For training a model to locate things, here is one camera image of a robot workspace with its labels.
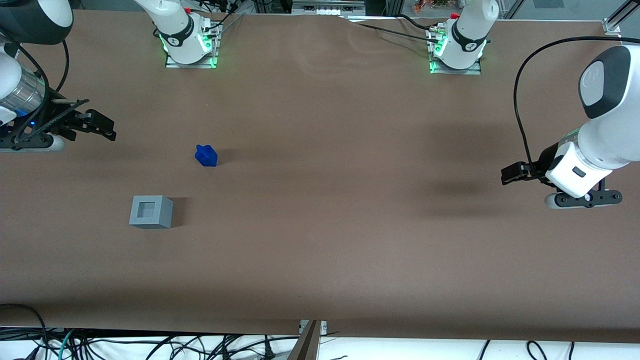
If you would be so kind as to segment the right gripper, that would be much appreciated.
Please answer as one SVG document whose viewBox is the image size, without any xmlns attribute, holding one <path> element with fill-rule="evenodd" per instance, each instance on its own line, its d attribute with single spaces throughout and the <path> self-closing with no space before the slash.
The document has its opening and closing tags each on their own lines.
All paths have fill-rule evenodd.
<svg viewBox="0 0 640 360">
<path fill-rule="evenodd" d="M 59 116 L 64 111 L 70 109 L 69 106 L 48 106 L 42 111 L 42 115 L 35 113 L 25 113 L 19 111 L 10 111 L 5 107 L 1 107 L 1 128 L 0 136 L 25 136 L 35 132 L 40 127 L 46 125 L 48 121 Z M 64 117 L 60 117 L 53 122 L 51 126 L 42 131 L 42 133 L 59 135 L 67 141 L 74 142 L 77 138 L 76 130 L 79 129 L 77 123 L 66 123 L 74 118 L 74 111 L 67 112 Z M 89 124 L 94 128 L 93 132 L 105 137 L 109 141 L 115 141 L 117 133 L 114 131 L 114 121 L 103 115 L 99 111 L 89 111 Z"/>
</svg>

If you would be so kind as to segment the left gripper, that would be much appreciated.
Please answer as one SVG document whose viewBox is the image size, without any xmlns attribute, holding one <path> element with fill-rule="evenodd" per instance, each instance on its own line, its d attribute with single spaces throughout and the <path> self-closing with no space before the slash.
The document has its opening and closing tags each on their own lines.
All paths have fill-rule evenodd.
<svg viewBox="0 0 640 360">
<path fill-rule="evenodd" d="M 546 177 L 571 198 L 582 198 L 612 172 L 588 161 L 576 142 L 550 145 L 541 151 L 537 160 L 537 175 Z M 525 161 L 518 161 L 501 169 L 503 186 L 514 182 L 528 182 L 533 178 L 531 166 Z"/>
</svg>

